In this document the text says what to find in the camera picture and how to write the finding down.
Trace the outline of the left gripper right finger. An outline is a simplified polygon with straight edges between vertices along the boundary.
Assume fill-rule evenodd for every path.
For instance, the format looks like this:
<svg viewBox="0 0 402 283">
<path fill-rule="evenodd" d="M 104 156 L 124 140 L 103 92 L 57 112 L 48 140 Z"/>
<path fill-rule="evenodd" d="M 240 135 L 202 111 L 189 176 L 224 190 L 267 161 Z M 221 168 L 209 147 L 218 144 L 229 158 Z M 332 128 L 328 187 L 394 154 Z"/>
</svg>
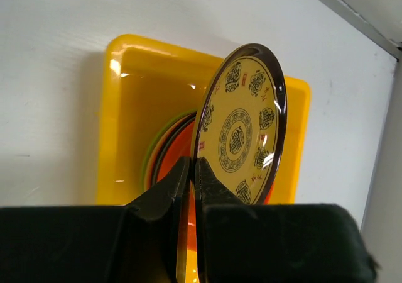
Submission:
<svg viewBox="0 0 402 283">
<path fill-rule="evenodd" d="M 378 263 L 336 204 L 246 204 L 195 163 L 201 282 L 376 282 Z"/>
</svg>

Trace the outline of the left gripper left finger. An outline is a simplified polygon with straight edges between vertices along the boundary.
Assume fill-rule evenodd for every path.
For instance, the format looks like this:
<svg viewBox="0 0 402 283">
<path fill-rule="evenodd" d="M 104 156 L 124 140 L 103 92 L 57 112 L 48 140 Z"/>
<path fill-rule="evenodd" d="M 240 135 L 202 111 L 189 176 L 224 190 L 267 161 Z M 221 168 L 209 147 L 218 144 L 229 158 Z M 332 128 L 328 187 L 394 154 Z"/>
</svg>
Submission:
<svg viewBox="0 0 402 283">
<path fill-rule="evenodd" d="M 184 282 L 190 160 L 123 206 L 1 209 L 2 282 Z"/>
</svg>

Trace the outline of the green plate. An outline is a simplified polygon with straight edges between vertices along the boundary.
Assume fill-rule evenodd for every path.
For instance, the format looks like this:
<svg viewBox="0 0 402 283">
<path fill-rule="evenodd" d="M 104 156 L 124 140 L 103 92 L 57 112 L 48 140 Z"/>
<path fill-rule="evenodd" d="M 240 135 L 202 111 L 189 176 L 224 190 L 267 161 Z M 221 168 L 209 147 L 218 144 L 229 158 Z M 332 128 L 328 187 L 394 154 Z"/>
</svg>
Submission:
<svg viewBox="0 0 402 283">
<path fill-rule="evenodd" d="M 147 191 L 152 186 L 152 183 L 150 183 L 149 179 L 146 177 L 146 174 L 147 174 L 147 171 L 148 171 L 147 167 L 148 167 L 149 163 L 152 164 L 151 155 L 154 152 L 154 149 L 156 148 L 156 145 L 159 142 L 159 140 L 166 134 L 166 132 L 172 126 L 175 126 L 177 123 L 181 122 L 182 120 L 184 120 L 187 117 L 192 117 L 192 116 L 195 116 L 195 115 L 196 115 L 195 110 L 186 111 L 184 113 L 181 113 L 181 114 L 175 116 L 174 118 L 170 119 L 157 132 L 156 136 L 153 138 L 153 140 L 151 142 L 151 145 L 148 147 L 148 149 L 146 151 L 145 158 L 144 158 L 143 163 L 141 165 L 141 178 L 140 178 L 140 181 L 142 183 L 143 192 Z"/>
</svg>

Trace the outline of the yellow patterned plate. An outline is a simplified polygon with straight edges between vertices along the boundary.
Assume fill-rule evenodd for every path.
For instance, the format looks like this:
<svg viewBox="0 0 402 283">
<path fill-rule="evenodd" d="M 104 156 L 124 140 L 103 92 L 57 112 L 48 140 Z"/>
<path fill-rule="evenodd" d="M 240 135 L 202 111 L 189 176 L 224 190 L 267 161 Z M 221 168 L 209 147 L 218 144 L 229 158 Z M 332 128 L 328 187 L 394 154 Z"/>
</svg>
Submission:
<svg viewBox="0 0 402 283">
<path fill-rule="evenodd" d="M 194 123 L 195 220 L 203 236 L 207 199 L 265 202 L 283 151 L 285 78 L 273 52 L 251 43 L 235 49 L 211 80 Z"/>
</svg>

